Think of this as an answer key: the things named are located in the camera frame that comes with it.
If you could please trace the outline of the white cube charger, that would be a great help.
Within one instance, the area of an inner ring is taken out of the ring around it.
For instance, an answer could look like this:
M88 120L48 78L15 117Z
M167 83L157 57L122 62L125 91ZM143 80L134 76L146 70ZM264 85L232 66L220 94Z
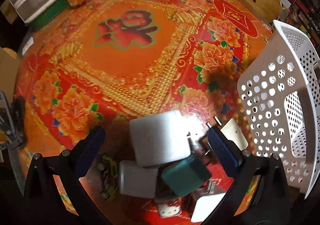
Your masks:
M191 223L203 222L222 201L225 194L226 191L211 179L207 181L205 187L193 191L188 207Z

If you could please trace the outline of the teal plug adapter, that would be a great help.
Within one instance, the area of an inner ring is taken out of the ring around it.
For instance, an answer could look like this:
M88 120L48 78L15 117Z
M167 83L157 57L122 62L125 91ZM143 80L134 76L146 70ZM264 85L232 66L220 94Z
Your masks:
M195 154L166 167L161 173L163 182L178 197L195 191L211 177L210 171Z

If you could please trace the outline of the white perforated plastic basket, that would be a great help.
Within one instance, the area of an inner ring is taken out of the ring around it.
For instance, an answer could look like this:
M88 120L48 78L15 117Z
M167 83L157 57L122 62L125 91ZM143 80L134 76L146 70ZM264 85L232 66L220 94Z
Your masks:
M273 25L237 89L255 155L279 155L288 185L309 195L319 178L319 56L305 33Z

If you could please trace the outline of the white square charger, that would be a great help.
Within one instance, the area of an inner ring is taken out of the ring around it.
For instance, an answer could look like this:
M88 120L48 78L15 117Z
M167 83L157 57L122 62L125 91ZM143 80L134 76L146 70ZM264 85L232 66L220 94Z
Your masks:
M179 110L129 121L136 163L141 167L163 165L191 154L188 130Z

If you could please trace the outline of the yellow toy car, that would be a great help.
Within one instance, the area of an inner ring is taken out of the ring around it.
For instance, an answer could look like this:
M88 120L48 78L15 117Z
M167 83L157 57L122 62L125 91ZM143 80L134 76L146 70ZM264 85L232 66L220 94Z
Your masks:
M103 200L112 201L119 188L119 166L108 154L99 155L96 164L101 178L101 192Z

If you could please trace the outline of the white small charger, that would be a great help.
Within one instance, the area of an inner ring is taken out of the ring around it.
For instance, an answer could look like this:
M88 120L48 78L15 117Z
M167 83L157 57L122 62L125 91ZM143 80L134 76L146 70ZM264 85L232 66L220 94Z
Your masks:
M133 161L119 164L119 193L139 198L154 198L156 195L158 167L143 168Z

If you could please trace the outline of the hello kitty charger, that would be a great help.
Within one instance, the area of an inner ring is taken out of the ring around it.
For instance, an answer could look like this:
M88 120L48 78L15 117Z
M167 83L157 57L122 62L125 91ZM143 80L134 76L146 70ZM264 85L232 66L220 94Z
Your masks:
M165 184L157 185L154 203L161 218L179 216L182 213L180 198Z

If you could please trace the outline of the green woven basket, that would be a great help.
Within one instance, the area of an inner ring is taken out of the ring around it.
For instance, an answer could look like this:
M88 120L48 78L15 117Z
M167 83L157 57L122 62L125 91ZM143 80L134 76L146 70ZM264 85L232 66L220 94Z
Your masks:
M51 22L57 15L69 6L67 0L56 0L48 6L38 17L29 23L31 30L39 31L41 28Z

